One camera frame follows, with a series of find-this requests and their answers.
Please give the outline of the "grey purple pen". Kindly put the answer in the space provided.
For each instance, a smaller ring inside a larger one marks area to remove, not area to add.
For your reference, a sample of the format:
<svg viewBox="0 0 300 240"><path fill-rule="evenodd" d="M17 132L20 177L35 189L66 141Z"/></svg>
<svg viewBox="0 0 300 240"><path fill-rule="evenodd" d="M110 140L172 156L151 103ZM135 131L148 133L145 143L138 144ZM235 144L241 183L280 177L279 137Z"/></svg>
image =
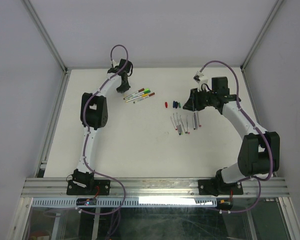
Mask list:
<svg viewBox="0 0 300 240"><path fill-rule="evenodd" d="M193 113L193 129L194 130L198 129L197 116L195 112Z"/></svg>

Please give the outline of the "pink capped marker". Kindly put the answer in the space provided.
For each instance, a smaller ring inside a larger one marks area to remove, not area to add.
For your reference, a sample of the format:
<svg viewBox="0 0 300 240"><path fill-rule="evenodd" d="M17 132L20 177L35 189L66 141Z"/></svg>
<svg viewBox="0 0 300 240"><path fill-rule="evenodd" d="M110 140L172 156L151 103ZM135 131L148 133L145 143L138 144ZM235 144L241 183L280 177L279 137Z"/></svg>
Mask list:
<svg viewBox="0 0 300 240"><path fill-rule="evenodd" d="M202 125L201 125L200 116L199 116L199 112L198 112L198 111L196 112L196 116L197 116L197 124L198 124L198 127L201 128Z"/></svg>

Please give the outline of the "red capped pen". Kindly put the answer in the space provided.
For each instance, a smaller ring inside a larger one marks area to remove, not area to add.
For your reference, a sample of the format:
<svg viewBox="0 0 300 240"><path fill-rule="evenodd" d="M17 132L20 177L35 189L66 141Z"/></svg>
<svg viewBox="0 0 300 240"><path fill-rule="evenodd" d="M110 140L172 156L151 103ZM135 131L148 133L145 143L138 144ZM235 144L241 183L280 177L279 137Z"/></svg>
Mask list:
<svg viewBox="0 0 300 240"><path fill-rule="evenodd" d="M175 122L174 122L172 116L170 116L170 120L171 120L171 123L172 123L172 125L173 125L173 128L174 128L176 131L178 131L178 128L176 127Z"/></svg>

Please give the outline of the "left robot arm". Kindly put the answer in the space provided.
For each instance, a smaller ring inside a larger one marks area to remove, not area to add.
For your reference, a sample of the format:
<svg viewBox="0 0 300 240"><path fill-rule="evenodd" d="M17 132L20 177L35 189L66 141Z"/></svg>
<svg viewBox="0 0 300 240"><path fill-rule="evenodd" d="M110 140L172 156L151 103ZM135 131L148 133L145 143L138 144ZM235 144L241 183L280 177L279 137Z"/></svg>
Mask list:
<svg viewBox="0 0 300 240"><path fill-rule="evenodd" d="M108 122L107 94L113 91L123 94L130 89L128 77L133 64L127 59L112 63L106 80L95 93L83 93L81 97L80 120L83 125L81 157L76 169L67 181L68 196L108 196L111 180L108 177L96 179L95 158L102 128Z"/></svg>

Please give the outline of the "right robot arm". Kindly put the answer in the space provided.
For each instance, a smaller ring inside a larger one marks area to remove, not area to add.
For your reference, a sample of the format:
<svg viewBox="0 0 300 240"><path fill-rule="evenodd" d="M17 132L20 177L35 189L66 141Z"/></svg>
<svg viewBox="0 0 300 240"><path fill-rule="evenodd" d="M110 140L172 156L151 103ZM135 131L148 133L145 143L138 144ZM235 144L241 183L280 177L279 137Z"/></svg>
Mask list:
<svg viewBox="0 0 300 240"><path fill-rule="evenodd" d="M219 169L215 176L200 183L199 190L206 195L226 195L240 185L241 181L266 174L267 181L280 167L280 136L255 123L240 105L237 94L231 94L225 76L208 80L197 73L193 78L198 86L190 90L183 109L192 112L213 107L235 128L242 139L237 162Z"/></svg>

